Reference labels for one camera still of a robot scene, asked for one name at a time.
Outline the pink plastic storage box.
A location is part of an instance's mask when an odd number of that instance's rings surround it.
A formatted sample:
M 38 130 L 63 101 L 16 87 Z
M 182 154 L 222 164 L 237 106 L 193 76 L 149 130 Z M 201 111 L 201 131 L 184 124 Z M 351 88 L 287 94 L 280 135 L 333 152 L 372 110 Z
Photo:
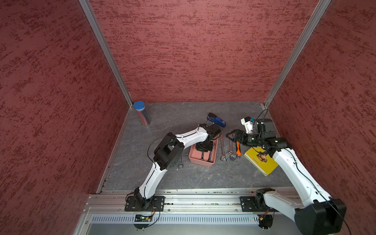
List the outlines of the pink plastic storage box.
M 195 144 L 191 146 L 190 153 L 189 153 L 189 160 L 193 164 L 202 165 L 206 167 L 212 167 L 216 160 L 216 153 L 218 147 L 218 140 L 213 141 L 213 163 L 207 162 L 209 157 L 209 152 L 200 152 L 195 149 Z

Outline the long silver combination wrench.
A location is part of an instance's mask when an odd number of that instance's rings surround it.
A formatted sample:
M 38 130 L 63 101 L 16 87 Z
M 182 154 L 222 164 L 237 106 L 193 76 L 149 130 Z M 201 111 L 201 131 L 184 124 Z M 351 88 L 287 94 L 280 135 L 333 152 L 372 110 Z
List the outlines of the long silver combination wrench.
M 221 144 L 221 157 L 220 157 L 220 160 L 222 162 L 226 162 L 227 161 L 227 156 L 225 154 L 224 134 L 223 133 L 221 133 L 221 136 L 220 136 L 220 144 Z

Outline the silver end wrench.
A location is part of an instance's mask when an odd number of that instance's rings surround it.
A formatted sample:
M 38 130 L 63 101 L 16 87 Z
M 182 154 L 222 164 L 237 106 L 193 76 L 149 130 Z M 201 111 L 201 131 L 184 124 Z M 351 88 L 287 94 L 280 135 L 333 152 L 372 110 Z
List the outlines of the silver end wrench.
M 182 161 L 180 161 L 179 163 L 178 163 L 178 169 L 182 169 L 184 167 L 184 164 L 182 163 Z

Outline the orange handled adjustable wrench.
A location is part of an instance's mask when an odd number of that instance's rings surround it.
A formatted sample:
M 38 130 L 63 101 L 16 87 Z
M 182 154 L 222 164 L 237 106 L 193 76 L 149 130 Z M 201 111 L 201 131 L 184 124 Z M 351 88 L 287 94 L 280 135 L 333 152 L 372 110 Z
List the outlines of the orange handled adjustable wrench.
M 241 158 L 240 142 L 236 142 L 236 157 L 237 157 L 238 159 Z

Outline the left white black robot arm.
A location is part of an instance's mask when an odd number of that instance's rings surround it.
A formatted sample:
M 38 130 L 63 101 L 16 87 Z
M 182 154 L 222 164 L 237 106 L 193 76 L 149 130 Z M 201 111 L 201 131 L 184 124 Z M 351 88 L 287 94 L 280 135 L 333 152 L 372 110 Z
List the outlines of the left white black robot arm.
M 183 151 L 192 145 L 199 144 L 204 151 L 210 150 L 210 142 L 214 141 L 221 133 L 221 127 L 217 124 L 200 124 L 194 130 L 183 133 L 167 133 L 161 138 L 161 142 L 154 150 L 153 164 L 149 174 L 141 186 L 134 190 L 136 202 L 144 211 L 151 206 L 152 197 L 157 186 L 168 170 L 179 161 Z

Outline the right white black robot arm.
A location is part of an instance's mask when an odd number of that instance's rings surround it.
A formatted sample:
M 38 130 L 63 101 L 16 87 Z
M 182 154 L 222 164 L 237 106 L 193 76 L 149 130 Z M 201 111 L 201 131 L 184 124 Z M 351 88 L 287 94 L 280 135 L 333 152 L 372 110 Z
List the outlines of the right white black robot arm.
M 259 160 L 273 159 L 284 171 L 299 195 L 300 202 L 291 200 L 272 188 L 258 189 L 254 208 L 265 211 L 259 216 L 260 226 L 268 220 L 268 212 L 274 209 L 295 222 L 303 235 L 330 235 L 341 231 L 346 223 L 347 207 L 341 199 L 334 199 L 306 170 L 291 144 L 277 137 L 271 129 L 272 120 L 246 117 L 241 120 L 245 130 L 235 129 L 226 137 L 236 144 L 255 150 Z

